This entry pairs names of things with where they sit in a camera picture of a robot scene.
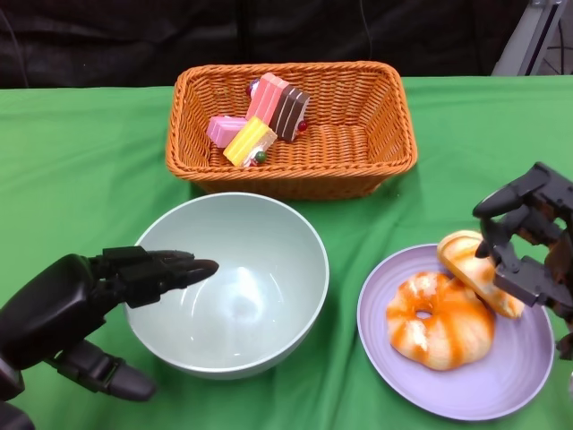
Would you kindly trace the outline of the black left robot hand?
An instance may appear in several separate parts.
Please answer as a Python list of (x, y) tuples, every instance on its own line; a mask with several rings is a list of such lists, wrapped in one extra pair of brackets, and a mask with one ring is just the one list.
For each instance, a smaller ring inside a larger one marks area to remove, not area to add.
[(108, 248), (95, 257), (68, 254), (22, 287), (1, 309), (1, 399), (23, 392), (23, 370), (41, 362), (93, 391), (149, 400), (155, 384), (122, 358), (87, 340), (116, 306), (157, 303), (216, 273), (218, 264), (182, 251)]

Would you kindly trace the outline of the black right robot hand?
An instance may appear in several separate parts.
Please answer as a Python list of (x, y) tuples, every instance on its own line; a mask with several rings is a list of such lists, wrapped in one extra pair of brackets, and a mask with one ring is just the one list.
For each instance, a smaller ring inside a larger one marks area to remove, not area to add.
[[(572, 327), (572, 181), (542, 162), (473, 209), (483, 236), (475, 256), (489, 257), (493, 284), (529, 306), (546, 306)], [(543, 262), (518, 257), (519, 236), (548, 249)]]

